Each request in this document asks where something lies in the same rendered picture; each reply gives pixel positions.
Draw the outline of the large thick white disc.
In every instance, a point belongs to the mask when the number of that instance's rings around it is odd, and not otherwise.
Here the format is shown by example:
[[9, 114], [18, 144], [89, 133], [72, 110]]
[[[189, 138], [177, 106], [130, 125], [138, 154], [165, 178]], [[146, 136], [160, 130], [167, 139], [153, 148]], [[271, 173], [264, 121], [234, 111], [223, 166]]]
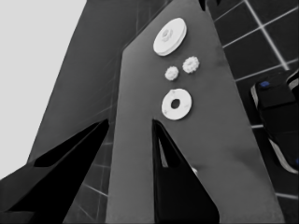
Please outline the large thick white disc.
[[153, 50], [159, 56], [167, 56], [182, 43], [187, 34], [187, 25], [182, 18], [169, 21], [156, 35]]

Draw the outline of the larger white toothed gear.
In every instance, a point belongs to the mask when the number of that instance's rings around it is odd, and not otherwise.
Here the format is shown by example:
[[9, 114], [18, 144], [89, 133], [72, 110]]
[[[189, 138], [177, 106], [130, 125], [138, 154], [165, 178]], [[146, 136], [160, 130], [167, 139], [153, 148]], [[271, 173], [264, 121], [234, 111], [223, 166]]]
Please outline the larger white toothed gear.
[[199, 62], [198, 58], [195, 56], [192, 56], [184, 61], [182, 68], [187, 74], [190, 74], [197, 70], [197, 68], [199, 67], [199, 64], [200, 64], [200, 62]]

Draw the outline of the white round pinned carrier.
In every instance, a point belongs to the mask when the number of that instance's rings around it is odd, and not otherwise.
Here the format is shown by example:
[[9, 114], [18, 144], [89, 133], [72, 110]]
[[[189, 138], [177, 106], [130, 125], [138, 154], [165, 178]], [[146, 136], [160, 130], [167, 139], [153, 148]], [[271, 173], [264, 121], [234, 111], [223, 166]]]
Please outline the white round pinned carrier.
[[171, 120], [183, 119], [192, 108], [192, 97], [183, 89], [170, 90], [163, 98], [162, 113]]

